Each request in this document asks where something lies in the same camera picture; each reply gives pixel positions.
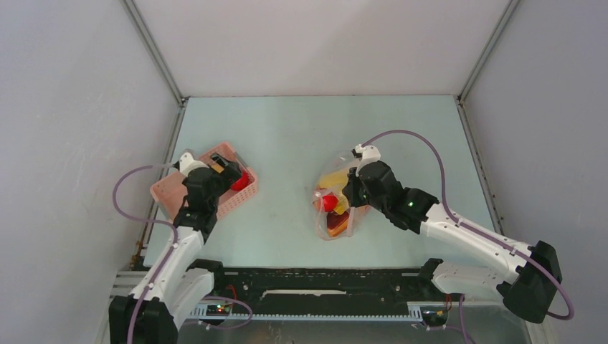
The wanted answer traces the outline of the fake red apple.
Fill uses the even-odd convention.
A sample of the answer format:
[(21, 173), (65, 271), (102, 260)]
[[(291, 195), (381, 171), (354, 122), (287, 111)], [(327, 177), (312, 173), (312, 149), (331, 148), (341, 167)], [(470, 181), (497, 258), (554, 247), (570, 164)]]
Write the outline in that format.
[(251, 184), (251, 177), (248, 172), (243, 171), (240, 178), (238, 178), (231, 186), (232, 191), (240, 192), (247, 188)]

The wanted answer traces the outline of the fake red orange peach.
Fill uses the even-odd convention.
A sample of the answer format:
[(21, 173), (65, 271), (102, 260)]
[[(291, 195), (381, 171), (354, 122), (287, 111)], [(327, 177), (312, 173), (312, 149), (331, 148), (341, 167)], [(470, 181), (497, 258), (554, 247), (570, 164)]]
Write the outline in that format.
[(327, 194), (321, 197), (321, 206), (324, 212), (332, 212), (338, 205), (338, 198), (333, 194)]

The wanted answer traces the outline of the clear zip top bag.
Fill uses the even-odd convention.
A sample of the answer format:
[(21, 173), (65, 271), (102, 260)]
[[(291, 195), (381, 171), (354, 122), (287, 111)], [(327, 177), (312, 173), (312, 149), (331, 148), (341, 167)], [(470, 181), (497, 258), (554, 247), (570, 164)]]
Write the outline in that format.
[(350, 206), (342, 193), (350, 168), (357, 165), (358, 160), (352, 152), (341, 151), (327, 161), (315, 182), (312, 194), (315, 232), (324, 241), (353, 236), (371, 210), (370, 206)]

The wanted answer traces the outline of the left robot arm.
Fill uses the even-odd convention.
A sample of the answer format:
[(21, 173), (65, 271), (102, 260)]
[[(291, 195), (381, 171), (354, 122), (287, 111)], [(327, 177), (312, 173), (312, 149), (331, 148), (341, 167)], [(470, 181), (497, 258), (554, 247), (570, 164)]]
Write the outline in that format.
[(218, 220), (220, 198), (241, 179), (238, 162), (214, 153), (211, 162), (181, 154), (172, 167), (186, 188), (162, 255), (126, 295), (114, 297), (108, 308), (111, 343), (176, 343), (188, 314), (205, 296), (221, 297), (226, 278), (194, 267)]

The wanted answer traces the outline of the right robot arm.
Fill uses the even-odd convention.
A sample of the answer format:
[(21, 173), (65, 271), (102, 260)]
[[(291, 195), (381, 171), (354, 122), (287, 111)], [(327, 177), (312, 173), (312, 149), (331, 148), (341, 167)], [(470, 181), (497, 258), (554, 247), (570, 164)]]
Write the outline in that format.
[(343, 194), (349, 205), (370, 206), (398, 229), (452, 244), (482, 262), (481, 267), (462, 269), (429, 259), (417, 280), (423, 298), (434, 300), (443, 292), (487, 294), (530, 323), (558, 317), (549, 308), (565, 292), (558, 255), (549, 243), (530, 245), (477, 228), (436, 196), (403, 187), (383, 161), (350, 168)]

